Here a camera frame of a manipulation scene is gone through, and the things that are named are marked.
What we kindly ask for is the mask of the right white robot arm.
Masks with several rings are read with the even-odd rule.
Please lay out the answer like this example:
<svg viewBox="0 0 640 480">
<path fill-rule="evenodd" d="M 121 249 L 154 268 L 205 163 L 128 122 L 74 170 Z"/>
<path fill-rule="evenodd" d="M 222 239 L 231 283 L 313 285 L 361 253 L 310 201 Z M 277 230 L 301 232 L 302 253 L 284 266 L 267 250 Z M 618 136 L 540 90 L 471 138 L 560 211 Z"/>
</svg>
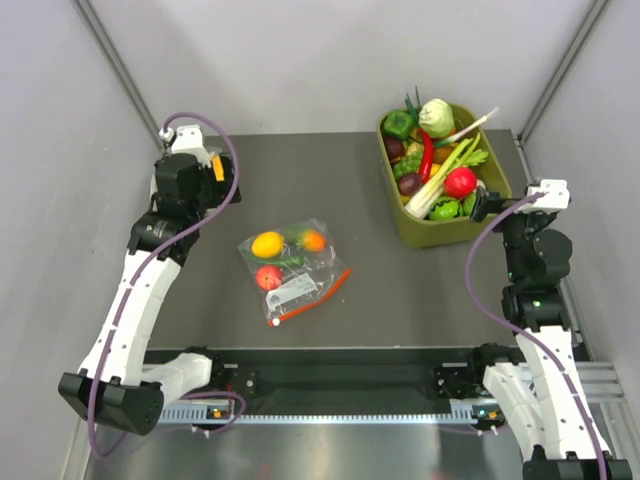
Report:
<svg viewBox="0 0 640 480">
<path fill-rule="evenodd" d="M 483 346 L 466 374 L 469 388 L 496 400 L 518 442 L 525 479 L 630 479 L 631 466 L 611 453 L 592 417 L 575 365 L 572 333 L 559 284 L 570 272 L 571 240 L 552 229 L 557 215 L 543 211 L 544 194 L 505 199 L 479 190 L 474 222 L 492 215 L 471 249 L 493 231 L 503 236 L 509 283 L 502 315 L 482 312 L 510 329 L 533 385 L 519 378 L 518 364 Z"/>
</svg>

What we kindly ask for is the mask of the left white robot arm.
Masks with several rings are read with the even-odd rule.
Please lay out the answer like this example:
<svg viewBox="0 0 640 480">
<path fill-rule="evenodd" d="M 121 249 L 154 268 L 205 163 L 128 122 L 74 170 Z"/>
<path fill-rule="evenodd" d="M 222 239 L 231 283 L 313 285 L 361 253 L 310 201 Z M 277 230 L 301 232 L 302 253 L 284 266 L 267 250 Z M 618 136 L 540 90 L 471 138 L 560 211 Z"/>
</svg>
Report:
<svg viewBox="0 0 640 480">
<path fill-rule="evenodd" d="M 232 154 L 200 158 L 170 152 L 155 164 L 149 209 L 131 230 L 124 270 L 97 340 L 58 393 L 90 428 L 149 434 L 165 407 L 199 390 L 216 396 L 227 374 L 205 347 L 189 347 L 145 370 L 144 359 L 164 299 L 204 223 L 240 201 Z"/>
</svg>

